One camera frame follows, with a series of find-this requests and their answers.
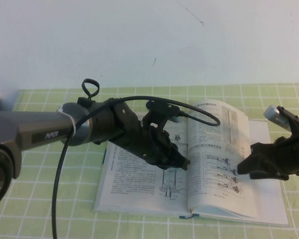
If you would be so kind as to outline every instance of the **robotic arm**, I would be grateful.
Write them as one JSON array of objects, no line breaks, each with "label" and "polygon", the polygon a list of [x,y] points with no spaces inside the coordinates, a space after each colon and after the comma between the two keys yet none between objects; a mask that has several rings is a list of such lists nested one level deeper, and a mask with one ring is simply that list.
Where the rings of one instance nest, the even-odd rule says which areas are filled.
[{"label": "robotic arm", "polygon": [[280,180],[288,180],[291,174],[299,176],[299,117],[280,106],[268,107],[264,116],[292,134],[274,143],[251,145],[251,154],[238,164],[238,174],[250,174],[251,179]]},{"label": "robotic arm", "polygon": [[[219,125],[215,116],[201,109],[155,97],[110,98],[102,103],[91,100],[84,83],[98,83],[86,79],[83,90],[88,98],[80,97],[77,103],[66,103],[63,112],[0,112],[0,200],[5,195],[11,179],[17,178],[21,170],[21,152],[55,141],[65,141],[75,125],[82,119],[84,123],[70,139],[70,146],[93,142],[100,144],[110,141],[130,153],[142,158],[151,165],[162,169],[170,167],[187,170],[190,161],[183,157],[169,134],[163,130],[167,120],[173,117],[188,115],[178,104],[199,111],[216,121],[209,125]],[[147,103],[149,112],[138,120],[137,115],[124,102],[127,100],[150,100]]]}]

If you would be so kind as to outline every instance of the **open book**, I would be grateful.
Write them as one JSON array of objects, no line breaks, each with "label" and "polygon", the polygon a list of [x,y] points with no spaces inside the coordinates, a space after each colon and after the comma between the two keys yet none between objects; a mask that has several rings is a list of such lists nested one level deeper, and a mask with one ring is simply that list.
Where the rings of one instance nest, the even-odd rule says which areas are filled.
[{"label": "open book", "polygon": [[195,106],[217,116],[221,125],[182,118],[164,127],[191,161],[188,170],[162,170],[109,143],[94,209],[288,225],[280,182],[237,174],[252,143],[271,143],[267,122],[248,121],[240,110],[216,100]]}]

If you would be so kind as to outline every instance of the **white zip tie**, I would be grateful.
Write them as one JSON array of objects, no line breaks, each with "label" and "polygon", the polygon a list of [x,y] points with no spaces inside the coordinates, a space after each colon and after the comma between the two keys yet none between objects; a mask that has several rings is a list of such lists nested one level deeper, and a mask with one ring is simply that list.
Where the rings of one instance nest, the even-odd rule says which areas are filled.
[{"label": "white zip tie", "polygon": [[69,114],[63,112],[63,104],[61,105],[60,108],[58,108],[58,112],[60,112],[61,114],[66,115],[66,116],[68,116],[68,117],[71,119],[72,124],[73,124],[73,135],[72,135],[72,137],[73,137],[73,136],[75,135],[75,133],[76,133],[76,126],[75,126],[74,118],[73,118],[71,115],[69,115]]}]

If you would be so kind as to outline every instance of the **table surface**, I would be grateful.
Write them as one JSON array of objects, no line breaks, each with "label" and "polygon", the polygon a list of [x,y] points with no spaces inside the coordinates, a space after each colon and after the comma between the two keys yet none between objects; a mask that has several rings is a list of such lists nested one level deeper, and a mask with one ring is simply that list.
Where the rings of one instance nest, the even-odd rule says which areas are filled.
[{"label": "table surface", "polygon": [[[299,116],[299,84],[187,87],[104,88],[95,97],[153,95],[193,104],[203,99],[225,101],[244,111],[249,119],[264,119],[270,104],[282,105]],[[63,102],[84,96],[81,89],[20,91],[15,111],[56,111]],[[129,102],[145,111],[144,101]],[[290,134],[269,123],[271,138]],[[12,181],[0,202],[0,239],[51,238],[51,195],[62,143],[23,153],[21,175]],[[299,239],[299,177],[282,182],[291,226],[226,222],[208,218],[181,220],[92,211],[102,170],[106,143],[69,148],[62,170],[57,204],[59,238],[78,239]]]}]

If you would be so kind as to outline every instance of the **technical diagram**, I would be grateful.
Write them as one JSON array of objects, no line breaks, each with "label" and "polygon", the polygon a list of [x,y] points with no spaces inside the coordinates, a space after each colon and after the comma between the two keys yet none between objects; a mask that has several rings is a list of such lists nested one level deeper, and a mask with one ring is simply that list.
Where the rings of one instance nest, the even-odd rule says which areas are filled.
[{"label": "technical diagram", "polygon": [[180,139],[181,139],[180,134],[175,134],[175,142],[179,143]]},{"label": "technical diagram", "polygon": [[167,169],[163,170],[163,180],[162,185],[159,188],[163,192],[163,196],[172,197],[175,196],[174,193],[179,193],[181,188],[177,184],[177,170],[176,169]]},{"label": "technical diagram", "polygon": [[244,198],[243,186],[231,160],[215,154],[203,154],[204,186],[217,188]]},{"label": "technical diagram", "polygon": [[239,147],[238,118],[237,113],[222,106],[224,140],[232,146]]}]

